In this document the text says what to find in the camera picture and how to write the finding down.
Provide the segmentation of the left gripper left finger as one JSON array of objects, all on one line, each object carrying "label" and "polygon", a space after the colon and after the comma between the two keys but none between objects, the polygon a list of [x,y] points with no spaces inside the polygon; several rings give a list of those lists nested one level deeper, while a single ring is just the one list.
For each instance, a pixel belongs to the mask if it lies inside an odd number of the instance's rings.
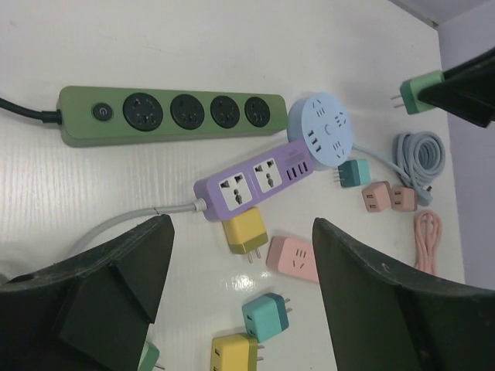
[{"label": "left gripper left finger", "polygon": [[154,216],[1,286],[3,370],[136,370],[166,282],[175,230]]}]

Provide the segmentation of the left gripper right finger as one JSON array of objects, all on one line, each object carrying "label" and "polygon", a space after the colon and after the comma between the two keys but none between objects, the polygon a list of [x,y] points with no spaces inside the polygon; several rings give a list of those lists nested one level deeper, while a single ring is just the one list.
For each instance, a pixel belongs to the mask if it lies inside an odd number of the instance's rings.
[{"label": "left gripper right finger", "polygon": [[492,370],[494,293],[419,271],[318,218],[312,245],[340,370]]}]

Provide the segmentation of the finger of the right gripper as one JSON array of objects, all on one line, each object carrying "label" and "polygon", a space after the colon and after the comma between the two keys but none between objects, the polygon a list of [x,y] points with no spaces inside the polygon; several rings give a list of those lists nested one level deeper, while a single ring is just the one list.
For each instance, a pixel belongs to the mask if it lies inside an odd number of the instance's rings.
[{"label": "finger of the right gripper", "polygon": [[480,128],[494,121],[494,50],[444,72],[445,80],[424,89],[419,100]]}]

